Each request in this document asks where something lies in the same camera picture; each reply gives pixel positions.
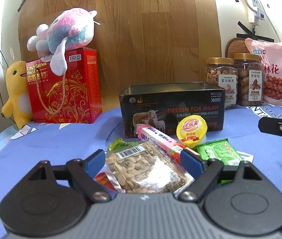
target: ridged gray surface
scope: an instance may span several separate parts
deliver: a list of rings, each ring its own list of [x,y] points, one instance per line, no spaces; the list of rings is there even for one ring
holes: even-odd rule
[[[215,227],[192,203],[172,194],[118,194],[109,203],[94,204],[69,231],[49,239],[243,239]],[[25,239],[7,235],[6,239]],[[258,239],[282,239],[280,233]]]

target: pink candy stick package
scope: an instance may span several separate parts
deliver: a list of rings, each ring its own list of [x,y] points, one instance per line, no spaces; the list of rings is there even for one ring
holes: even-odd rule
[[[199,156],[199,154],[193,151],[190,148],[185,147],[181,143],[177,142],[173,138],[167,136],[166,134],[162,133],[161,131],[157,130],[156,128],[152,127],[151,125],[146,124],[139,124],[137,125],[137,136],[142,141],[145,140],[154,140],[155,143],[161,147],[166,153],[177,161],[178,164],[180,163],[180,153],[183,149],[187,149],[194,153],[195,155]]]
[[[247,38],[245,45],[260,55],[263,65],[263,103],[282,106],[282,42],[261,42]]]

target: yellow jelly cup lid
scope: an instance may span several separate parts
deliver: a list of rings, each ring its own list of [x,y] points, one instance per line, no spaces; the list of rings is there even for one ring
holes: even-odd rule
[[[176,128],[176,136],[183,145],[189,148],[196,146],[206,132],[207,124],[199,115],[187,116],[179,122]]]

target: black metal tin box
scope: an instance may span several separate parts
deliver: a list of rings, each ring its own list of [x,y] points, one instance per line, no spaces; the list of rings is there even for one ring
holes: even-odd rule
[[[137,124],[150,124],[175,135],[180,120],[201,115],[208,131],[223,129],[225,90],[204,82],[129,86],[120,94],[127,138],[135,137]]]

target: gold lid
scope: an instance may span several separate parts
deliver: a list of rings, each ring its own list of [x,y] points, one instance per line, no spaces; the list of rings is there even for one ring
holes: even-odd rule
[[[208,65],[234,65],[232,58],[225,57],[211,57],[206,59]]]
[[[254,60],[254,61],[259,61],[260,56],[256,54],[234,54],[234,59],[238,60]]]

